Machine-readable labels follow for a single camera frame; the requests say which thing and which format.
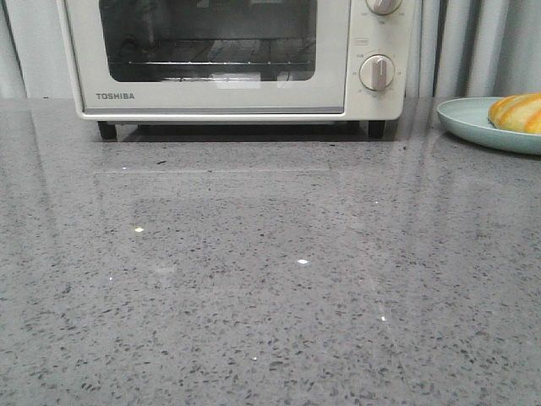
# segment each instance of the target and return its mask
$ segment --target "plate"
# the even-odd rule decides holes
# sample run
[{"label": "plate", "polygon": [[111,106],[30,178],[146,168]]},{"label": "plate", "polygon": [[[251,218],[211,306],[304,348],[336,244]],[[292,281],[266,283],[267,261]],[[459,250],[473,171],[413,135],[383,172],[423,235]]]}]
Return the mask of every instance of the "plate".
[{"label": "plate", "polygon": [[489,121],[489,107],[501,97],[449,100],[438,106],[438,117],[448,131],[460,138],[503,151],[541,155],[541,135],[496,129]]}]

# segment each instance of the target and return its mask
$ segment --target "curtain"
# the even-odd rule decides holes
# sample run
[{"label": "curtain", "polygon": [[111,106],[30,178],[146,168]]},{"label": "curtain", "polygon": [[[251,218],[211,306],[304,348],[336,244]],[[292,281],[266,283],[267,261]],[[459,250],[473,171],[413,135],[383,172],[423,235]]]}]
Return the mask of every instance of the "curtain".
[{"label": "curtain", "polygon": [[539,0],[416,4],[406,96],[541,91]]},{"label": "curtain", "polygon": [[25,86],[20,74],[17,54],[12,41],[9,22],[0,3],[0,97],[25,97]]},{"label": "curtain", "polygon": [[[0,1],[0,97],[71,97],[55,2]],[[415,2],[406,96],[541,91],[541,0],[402,1]]]}]

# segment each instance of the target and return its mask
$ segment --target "oven foot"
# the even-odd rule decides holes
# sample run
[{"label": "oven foot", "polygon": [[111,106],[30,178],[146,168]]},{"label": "oven foot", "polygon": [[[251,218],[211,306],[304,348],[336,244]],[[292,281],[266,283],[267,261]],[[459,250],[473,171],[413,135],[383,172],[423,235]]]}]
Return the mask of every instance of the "oven foot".
[{"label": "oven foot", "polygon": [[100,134],[104,140],[116,140],[117,139],[117,128],[114,124],[109,124],[107,121],[98,121],[98,128],[100,129]]},{"label": "oven foot", "polygon": [[383,138],[385,132],[385,120],[370,120],[369,121],[369,138],[378,140]]}]

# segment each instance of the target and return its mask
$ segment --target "white knob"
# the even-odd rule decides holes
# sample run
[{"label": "white knob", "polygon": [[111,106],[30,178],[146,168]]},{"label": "white knob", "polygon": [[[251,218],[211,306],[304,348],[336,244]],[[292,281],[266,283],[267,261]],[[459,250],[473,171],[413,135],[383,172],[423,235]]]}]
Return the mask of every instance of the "white knob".
[{"label": "white knob", "polygon": [[370,10],[379,15],[386,15],[396,11],[402,0],[366,0]]},{"label": "white knob", "polygon": [[395,75],[395,64],[385,55],[374,55],[364,61],[359,72],[363,85],[372,91],[384,91]]}]

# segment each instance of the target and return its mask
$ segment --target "bread roll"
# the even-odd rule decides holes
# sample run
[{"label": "bread roll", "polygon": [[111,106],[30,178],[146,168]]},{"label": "bread roll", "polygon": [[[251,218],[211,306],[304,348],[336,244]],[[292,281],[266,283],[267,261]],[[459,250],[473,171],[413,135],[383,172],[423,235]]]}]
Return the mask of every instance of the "bread roll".
[{"label": "bread roll", "polygon": [[505,97],[489,109],[489,120],[498,129],[541,134],[541,93]]}]

